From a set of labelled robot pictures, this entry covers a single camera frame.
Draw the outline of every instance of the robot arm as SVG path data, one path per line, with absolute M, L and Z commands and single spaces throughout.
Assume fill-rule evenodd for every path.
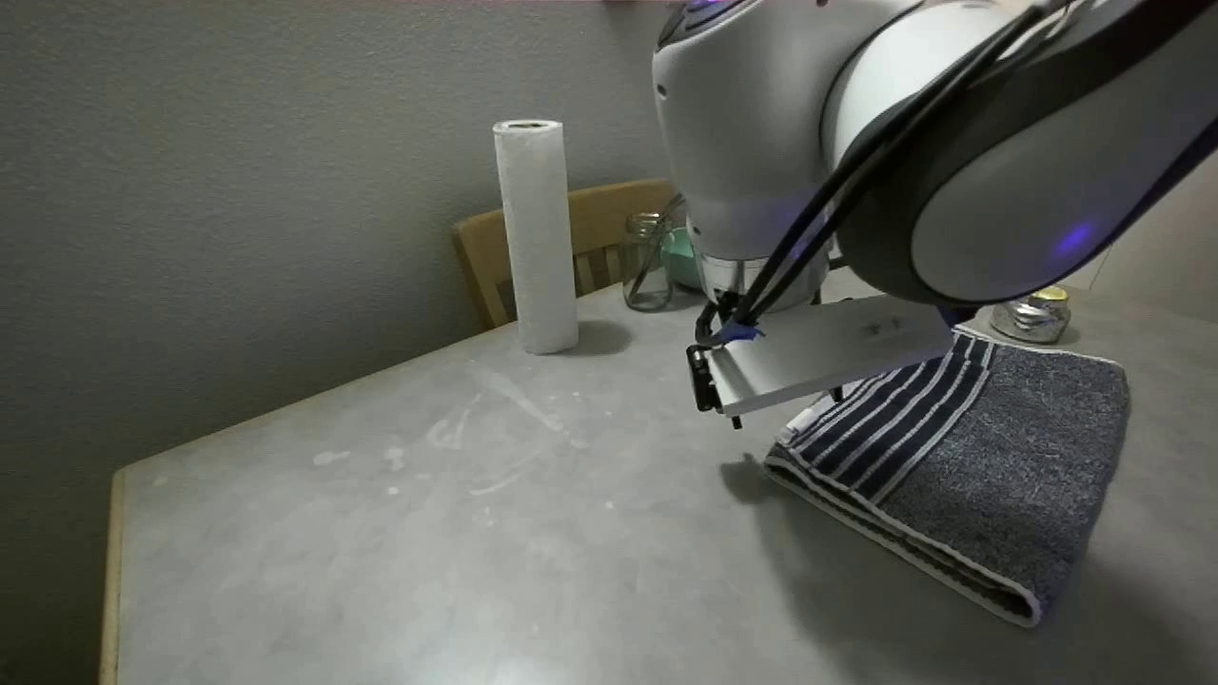
M 690 0 L 653 55 L 675 179 L 709 259 L 769 254 L 703 318 L 700 403 L 922 361 L 941 314 L 1083 266 L 1218 146 L 1213 60 L 1218 0 Z M 762 338 L 831 240 L 890 297 Z

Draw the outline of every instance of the table surface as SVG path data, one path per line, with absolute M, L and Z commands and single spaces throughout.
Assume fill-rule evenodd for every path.
M 1218 680 L 1218 328 L 1078 300 L 1126 366 L 1120 475 L 1067 602 L 1015 634 L 769 489 L 793 406 L 690 406 L 692 314 L 582 300 L 115 479 L 123 685 Z

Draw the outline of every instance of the paper towel roll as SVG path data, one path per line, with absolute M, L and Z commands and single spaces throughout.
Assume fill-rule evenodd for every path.
M 569 349 L 577 343 L 577 318 L 562 124 L 498 124 L 493 167 L 522 349 Z

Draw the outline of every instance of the gray towel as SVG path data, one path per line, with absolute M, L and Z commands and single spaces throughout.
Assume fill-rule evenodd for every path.
M 942 357 L 793 422 L 766 470 L 912 569 L 1034 630 L 1083 557 L 1131 414 L 1126 372 L 954 330 Z

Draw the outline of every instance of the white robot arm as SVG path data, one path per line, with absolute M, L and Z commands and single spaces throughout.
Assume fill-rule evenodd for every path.
M 978 305 L 1083 266 L 1218 146 L 1213 66 L 1218 0 L 686 0 L 653 103 L 734 273 L 690 348 L 700 406 L 932 357 Z M 835 240 L 890 297 L 762 328 Z

